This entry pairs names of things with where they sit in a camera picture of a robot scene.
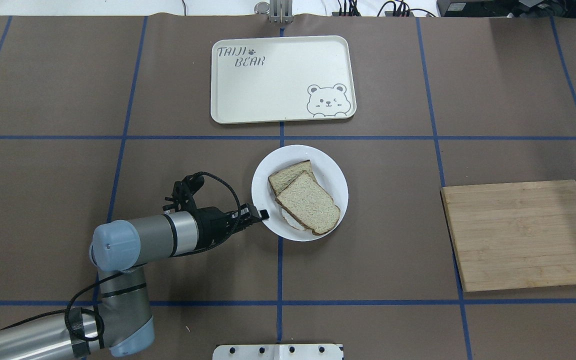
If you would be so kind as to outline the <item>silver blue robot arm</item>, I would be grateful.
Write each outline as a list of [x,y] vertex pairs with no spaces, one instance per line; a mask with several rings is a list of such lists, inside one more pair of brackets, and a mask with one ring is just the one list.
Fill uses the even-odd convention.
[[102,349],[114,357],[143,351],[154,341],[145,265],[199,254],[269,219],[267,210],[249,203],[229,212],[189,203],[170,203],[163,210],[98,226],[89,248],[98,280],[80,294],[98,288],[99,303],[80,307],[72,298],[62,310],[5,326],[0,360],[82,360]]

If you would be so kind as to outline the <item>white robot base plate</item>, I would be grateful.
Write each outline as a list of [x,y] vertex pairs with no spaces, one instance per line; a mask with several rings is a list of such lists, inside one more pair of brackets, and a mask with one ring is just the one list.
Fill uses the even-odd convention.
[[344,360],[342,344],[224,344],[217,346],[213,360]]

